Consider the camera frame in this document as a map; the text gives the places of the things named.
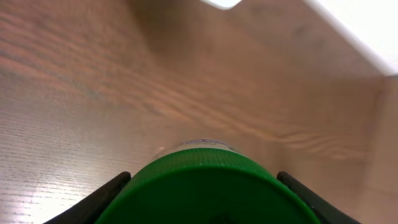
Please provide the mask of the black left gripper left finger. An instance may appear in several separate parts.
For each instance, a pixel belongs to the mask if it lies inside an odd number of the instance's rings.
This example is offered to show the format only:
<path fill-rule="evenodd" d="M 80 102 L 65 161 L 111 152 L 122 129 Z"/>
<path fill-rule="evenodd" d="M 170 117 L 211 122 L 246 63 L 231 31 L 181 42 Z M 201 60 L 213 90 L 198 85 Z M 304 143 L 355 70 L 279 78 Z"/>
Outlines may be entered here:
<path fill-rule="evenodd" d="M 89 196 L 44 224 L 94 224 L 130 180 L 129 172 L 118 174 Z"/>

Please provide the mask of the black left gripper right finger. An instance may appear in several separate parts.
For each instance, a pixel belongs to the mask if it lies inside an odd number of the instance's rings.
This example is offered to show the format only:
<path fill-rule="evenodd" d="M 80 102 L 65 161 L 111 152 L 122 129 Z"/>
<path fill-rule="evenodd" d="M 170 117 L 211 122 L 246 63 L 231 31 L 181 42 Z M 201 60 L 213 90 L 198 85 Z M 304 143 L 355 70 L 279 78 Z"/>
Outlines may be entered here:
<path fill-rule="evenodd" d="M 287 172 L 280 171 L 277 174 L 277 180 L 301 198 L 310 207 L 321 224 L 361 224 L 328 203 Z"/>

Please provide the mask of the green lid jar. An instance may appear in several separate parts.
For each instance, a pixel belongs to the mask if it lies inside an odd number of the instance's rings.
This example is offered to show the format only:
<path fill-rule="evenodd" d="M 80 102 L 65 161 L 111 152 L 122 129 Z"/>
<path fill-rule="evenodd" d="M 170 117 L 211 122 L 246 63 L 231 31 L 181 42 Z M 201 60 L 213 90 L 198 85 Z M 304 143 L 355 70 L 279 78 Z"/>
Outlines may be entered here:
<path fill-rule="evenodd" d="M 227 144 L 187 141 L 136 173 L 99 223 L 317 223 L 298 196 Z"/>

